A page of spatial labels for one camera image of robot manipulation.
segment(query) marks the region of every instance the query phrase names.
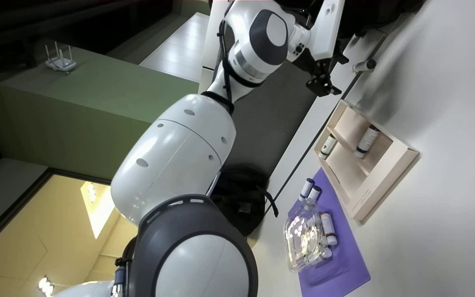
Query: black bag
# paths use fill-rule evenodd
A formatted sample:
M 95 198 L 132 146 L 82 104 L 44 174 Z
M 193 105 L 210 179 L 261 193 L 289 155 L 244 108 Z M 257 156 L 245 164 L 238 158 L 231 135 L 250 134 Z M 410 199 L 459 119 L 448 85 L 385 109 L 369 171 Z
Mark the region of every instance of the black bag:
M 275 216 L 277 207 L 266 191 L 269 177 L 245 165 L 223 167 L 210 196 L 227 220 L 243 236 L 248 236 L 259 226 L 265 214 L 265 198 L 272 205 Z

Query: white table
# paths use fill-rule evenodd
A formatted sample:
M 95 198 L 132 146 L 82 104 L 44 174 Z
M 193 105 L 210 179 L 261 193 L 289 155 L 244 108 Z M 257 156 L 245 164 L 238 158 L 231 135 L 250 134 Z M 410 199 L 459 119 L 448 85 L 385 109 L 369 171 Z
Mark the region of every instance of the white table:
M 346 100 L 421 154 L 364 222 L 349 220 L 372 277 L 349 296 L 475 296 L 475 6 L 427 2 L 376 57 L 375 72 Z M 271 193 L 335 100 L 313 105 L 271 177 Z M 304 178 L 319 169 L 315 158 L 306 155 L 277 200 L 280 217 L 267 214 L 256 234 L 260 297 L 301 295 L 287 269 L 282 226 Z

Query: white shelf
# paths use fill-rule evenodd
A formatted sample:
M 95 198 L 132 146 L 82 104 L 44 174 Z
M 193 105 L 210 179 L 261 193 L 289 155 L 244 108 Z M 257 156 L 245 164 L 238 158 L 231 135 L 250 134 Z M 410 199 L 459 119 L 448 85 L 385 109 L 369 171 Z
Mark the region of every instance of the white shelf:
M 370 125 L 381 133 L 363 159 L 354 155 Z M 413 161 L 409 148 L 349 103 L 341 100 L 315 147 L 318 154 L 328 136 L 338 141 L 326 160 L 318 158 L 351 218 L 362 220 Z

